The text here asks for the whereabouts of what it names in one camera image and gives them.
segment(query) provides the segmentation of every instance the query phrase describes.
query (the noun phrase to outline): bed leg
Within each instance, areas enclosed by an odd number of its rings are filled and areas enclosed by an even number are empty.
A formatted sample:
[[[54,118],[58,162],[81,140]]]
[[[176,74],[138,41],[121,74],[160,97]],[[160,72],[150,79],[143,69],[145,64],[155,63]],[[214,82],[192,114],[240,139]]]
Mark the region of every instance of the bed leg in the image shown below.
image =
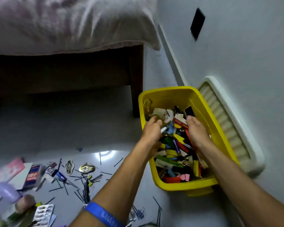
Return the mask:
[[[133,103],[133,116],[140,117],[138,97],[143,91],[144,45],[129,47],[130,88]]]

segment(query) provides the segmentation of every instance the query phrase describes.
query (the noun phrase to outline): baseboard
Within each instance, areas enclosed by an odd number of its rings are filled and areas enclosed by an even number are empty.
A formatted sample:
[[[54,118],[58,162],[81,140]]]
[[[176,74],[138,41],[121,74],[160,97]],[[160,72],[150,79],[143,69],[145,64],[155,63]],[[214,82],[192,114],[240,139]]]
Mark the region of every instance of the baseboard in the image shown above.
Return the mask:
[[[177,81],[178,86],[188,86],[188,82],[186,81],[183,72],[181,70],[181,67],[174,55],[174,52],[172,50],[172,48],[170,47],[169,42],[167,41],[167,38],[165,36],[165,32],[164,29],[161,26],[161,23],[159,22],[158,24],[158,32],[159,32],[159,36],[161,38],[161,42],[162,45],[164,47],[166,56],[168,58],[168,61],[170,63],[171,69],[174,73],[175,79]]]

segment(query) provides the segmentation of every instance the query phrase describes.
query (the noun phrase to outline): blue wristband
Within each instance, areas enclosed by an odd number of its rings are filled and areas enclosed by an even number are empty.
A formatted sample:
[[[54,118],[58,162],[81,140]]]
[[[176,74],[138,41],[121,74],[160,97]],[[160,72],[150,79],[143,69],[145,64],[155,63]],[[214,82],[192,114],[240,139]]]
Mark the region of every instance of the blue wristband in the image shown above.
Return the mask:
[[[99,221],[107,227],[124,227],[113,215],[103,209],[95,202],[90,202],[85,208],[85,211],[94,215]]]

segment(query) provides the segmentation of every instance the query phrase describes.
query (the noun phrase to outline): pink clip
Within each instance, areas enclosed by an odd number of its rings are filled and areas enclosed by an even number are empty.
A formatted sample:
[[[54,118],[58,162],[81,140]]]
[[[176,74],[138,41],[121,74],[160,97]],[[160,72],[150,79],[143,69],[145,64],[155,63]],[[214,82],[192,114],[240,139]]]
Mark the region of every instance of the pink clip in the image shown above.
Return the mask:
[[[182,174],[180,178],[182,181],[189,182],[189,174]]]

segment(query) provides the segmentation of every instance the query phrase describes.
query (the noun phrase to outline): yellow plastic bin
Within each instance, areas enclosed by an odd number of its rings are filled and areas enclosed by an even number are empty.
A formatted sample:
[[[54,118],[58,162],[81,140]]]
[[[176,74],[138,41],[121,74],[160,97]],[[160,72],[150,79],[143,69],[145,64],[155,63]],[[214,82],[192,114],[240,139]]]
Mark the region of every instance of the yellow plastic bin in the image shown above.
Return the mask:
[[[211,135],[211,139],[217,147],[229,158],[239,164],[239,161],[237,160],[234,151],[231,149],[231,146],[229,145],[229,142],[218,121],[197,89],[189,86],[183,86],[165,87],[142,92],[139,96],[139,110],[142,129],[146,124],[145,113],[147,113],[147,111],[143,107],[146,99],[150,99],[152,101],[151,111],[156,107],[173,109],[174,106],[178,106],[181,110],[184,110],[191,106],[196,118],[206,127],[208,133]],[[213,175],[206,175],[202,179],[192,182],[165,183],[159,178],[154,158],[149,160],[149,164],[151,166],[151,173],[154,182],[156,186],[162,190],[184,190],[187,192],[188,196],[202,196],[211,193],[211,186],[218,184]]]

